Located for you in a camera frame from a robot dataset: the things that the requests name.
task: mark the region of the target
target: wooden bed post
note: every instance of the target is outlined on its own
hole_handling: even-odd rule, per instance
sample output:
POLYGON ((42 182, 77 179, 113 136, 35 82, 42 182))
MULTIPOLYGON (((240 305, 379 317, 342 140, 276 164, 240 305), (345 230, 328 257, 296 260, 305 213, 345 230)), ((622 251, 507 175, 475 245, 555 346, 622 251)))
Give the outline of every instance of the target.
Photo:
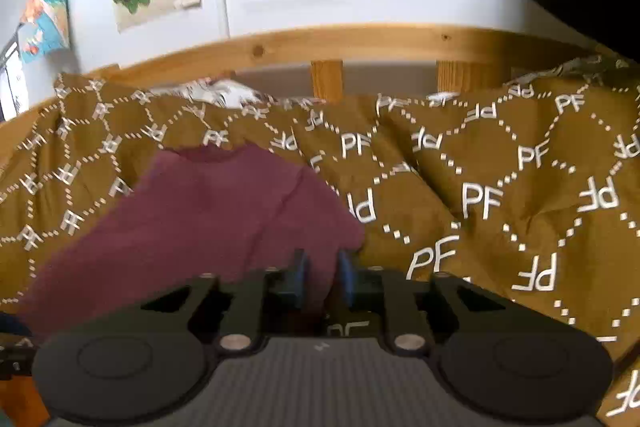
POLYGON ((438 91, 469 92, 487 87, 500 87, 511 80, 506 64, 438 61, 438 91))
POLYGON ((327 102, 339 102, 342 99, 342 61, 314 60, 311 62, 311 79, 314 83, 314 96, 327 102))

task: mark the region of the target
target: black robotic base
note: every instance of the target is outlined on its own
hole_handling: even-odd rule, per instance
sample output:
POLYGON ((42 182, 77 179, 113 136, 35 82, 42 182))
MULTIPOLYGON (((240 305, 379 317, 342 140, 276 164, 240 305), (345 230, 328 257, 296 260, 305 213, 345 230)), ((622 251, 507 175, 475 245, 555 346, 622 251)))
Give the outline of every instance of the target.
POLYGON ((32 367, 50 427, 601 425, 612 362, 586 333, 448 274, 416 283, 341 255, 346 306, 382 327, 303 336, 305 266, 194 279, 55 336, 32 367))

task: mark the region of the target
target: black mount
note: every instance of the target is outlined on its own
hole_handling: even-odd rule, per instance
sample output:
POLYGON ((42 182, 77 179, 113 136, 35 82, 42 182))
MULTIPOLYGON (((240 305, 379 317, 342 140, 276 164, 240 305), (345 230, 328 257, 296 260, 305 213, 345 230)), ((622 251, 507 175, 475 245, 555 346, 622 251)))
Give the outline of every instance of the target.
MULTIPOLYGON (((192 400, 224 360, 254 356, 273 337, 320 337, 322 319, 303 313, 307 264, 298 252, 289 269, 235 284, 205 275, 55 336, 33 362, 43 401, 86 425, 149 421, 192 400)), ((593 415, 610 384, 612 362, 594 338, 447 273, 412 282, 341 253, 338 278, 348 311, 376 318, 366 336, 427 363, 484 414, 570 421, 593 415)))

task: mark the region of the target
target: wood knot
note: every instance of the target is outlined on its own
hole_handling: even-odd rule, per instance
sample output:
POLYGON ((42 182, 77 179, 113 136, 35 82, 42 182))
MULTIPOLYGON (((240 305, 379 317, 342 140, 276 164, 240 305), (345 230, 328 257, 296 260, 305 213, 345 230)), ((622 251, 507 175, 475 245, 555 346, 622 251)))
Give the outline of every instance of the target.
POLYGON ((261 58, 264 55, 264 46, 256 44, 252 50, 252 54, 255 58, 261 58))

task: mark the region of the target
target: metal screw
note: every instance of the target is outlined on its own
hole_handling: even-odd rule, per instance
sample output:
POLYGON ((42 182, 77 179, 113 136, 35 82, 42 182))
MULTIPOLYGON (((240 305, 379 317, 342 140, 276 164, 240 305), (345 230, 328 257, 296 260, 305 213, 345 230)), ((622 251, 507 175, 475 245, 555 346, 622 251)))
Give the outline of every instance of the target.
POLYGON ((220 347, 227 351, 242 351, 251 346, 251 339, 246 335, 231 334, 220 339, 220 347))
POLYGON ((425 344, 424 338, 414 333, 405 333, 404 335, 398 335, 394 340, 396 347, 405 349, 406 351, 417 351, 425 344))

